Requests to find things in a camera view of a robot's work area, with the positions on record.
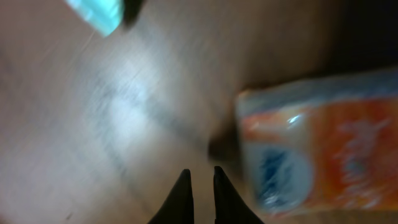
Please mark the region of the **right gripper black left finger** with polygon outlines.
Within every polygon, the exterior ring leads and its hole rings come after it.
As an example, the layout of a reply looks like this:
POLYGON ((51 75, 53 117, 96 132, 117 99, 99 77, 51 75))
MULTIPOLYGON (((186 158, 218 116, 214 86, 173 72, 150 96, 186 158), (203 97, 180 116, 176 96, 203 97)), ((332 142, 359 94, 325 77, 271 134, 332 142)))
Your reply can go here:
POLYGON ((159 211, 148 224, 194 224, 192 180, 189 169, 184 169, 159 211))

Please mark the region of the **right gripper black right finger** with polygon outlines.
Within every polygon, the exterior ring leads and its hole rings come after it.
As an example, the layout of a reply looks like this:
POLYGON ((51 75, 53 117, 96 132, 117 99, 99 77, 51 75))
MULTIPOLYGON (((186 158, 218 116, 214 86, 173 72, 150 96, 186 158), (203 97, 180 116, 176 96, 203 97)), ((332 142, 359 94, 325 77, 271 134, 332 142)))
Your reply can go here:
POLYGON ((214 167, 215 224, 264 224, 245 204, 220 166, 214 167))

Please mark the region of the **small orange snack packet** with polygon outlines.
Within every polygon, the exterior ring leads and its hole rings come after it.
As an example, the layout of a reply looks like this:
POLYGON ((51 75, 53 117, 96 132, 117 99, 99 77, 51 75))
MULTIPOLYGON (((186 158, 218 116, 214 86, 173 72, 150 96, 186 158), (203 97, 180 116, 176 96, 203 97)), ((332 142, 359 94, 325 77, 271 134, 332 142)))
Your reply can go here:
POLYGON ((248 90, 236 114, 264 216, 397 209, 397 70, 248 90))

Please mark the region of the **teal wet wipes pack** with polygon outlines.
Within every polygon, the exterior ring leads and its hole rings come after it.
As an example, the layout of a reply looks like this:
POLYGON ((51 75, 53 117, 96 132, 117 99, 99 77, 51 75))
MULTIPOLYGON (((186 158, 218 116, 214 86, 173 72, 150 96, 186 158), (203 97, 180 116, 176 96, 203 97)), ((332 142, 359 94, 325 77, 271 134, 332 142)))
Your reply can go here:
POLYGON ((65 0, 65 2, 104 37, 115 31, 123 19, 123 0, 65 0))

